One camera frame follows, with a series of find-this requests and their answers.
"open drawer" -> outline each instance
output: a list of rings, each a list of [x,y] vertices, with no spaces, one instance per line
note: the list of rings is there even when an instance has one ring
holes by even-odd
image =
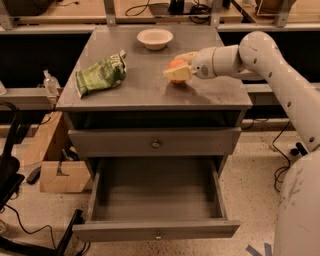
[[[214,158],[125,157],[99,163],[84,242],[231,237]]]

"gray cabinet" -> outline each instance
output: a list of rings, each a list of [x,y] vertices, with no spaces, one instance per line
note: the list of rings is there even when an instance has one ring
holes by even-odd
[[[86,222],[73,230],[86,242],[231,237],[240,223],[228,219],[219,175],[251,101],[235,79],[173,85],[161,75],[179,53],[222,46],[212,27],[165,26],[175,39],[156,52],[136,41],[145,28],[96,30],[74,72],[121,46],[126,80],[79,99],[73,72],[59,99],[94,178]]]

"snack bag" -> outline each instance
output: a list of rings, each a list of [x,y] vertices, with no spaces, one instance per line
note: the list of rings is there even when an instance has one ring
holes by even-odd
[[[126,78],[125,53],[104,58],[88,69],[76,72],[79,97],[115,87]]]

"drawer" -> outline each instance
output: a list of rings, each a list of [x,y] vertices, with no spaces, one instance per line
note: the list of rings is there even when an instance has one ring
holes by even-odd
[[[228,220],[214,159],[122,157],[100,161],[84,224],[84,242],[228,238]]]
[[[232,154],[241,129],[92,129],[70,130],[80,157]]]

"small white bowl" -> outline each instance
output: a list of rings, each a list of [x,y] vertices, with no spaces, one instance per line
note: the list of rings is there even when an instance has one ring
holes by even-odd
[[[146,29],[141,31],[137,38],[147,49],[161,50],[173,39],[173,35],[165,29]]]

